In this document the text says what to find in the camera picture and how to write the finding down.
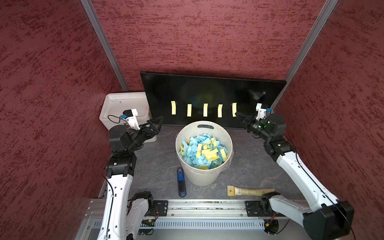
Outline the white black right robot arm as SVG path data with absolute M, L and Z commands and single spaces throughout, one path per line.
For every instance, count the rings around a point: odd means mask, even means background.
M 237 112 L 236 118 L 247 132 L 264 141 L 266 153 L 292 179 L 305 197 L 305 207 L 278 192 L 262 196 L 261 208 L 275 212 L 300 224 L 312 240 L 336 240 L 353 234 L 355 210 L 347 201 L 340 201 L 307 168 L 296 147 L 285 137 L 286 123 L 279 114 Z

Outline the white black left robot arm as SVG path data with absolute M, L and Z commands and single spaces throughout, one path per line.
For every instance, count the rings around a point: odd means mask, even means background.
M 107 200 L 99 240 L 135 240 L 146 213 L 153 208 L 151 192 L 129 198 L 137 162 L 135 152 L 160 133 L 163 117 L 131 129 L 117 125 L 109 130 L 112 154 L 106 167 Z

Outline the yellow sticky note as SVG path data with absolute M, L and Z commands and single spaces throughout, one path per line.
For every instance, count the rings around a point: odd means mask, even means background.
M 188 104 L 187 106 L 187 117 L 192 116 L 192 104 Z
M 207 117 L 207 116 L 208 116 L 208 104 L 205 103 L 203 107 L 203 117 Z
M 237 113 L 237 103 L 232 103 L 232 115 L 235 118 Z
M 177 113 L 177 106 L 175 101 L 171 101 L 171 107 L 172 107 L 172 115 L 176 115 Z
M 218 114 L 218 118 L 222 118 L 223 117 L 223 105 L 222 104 L 218 105 L 217 114 Z

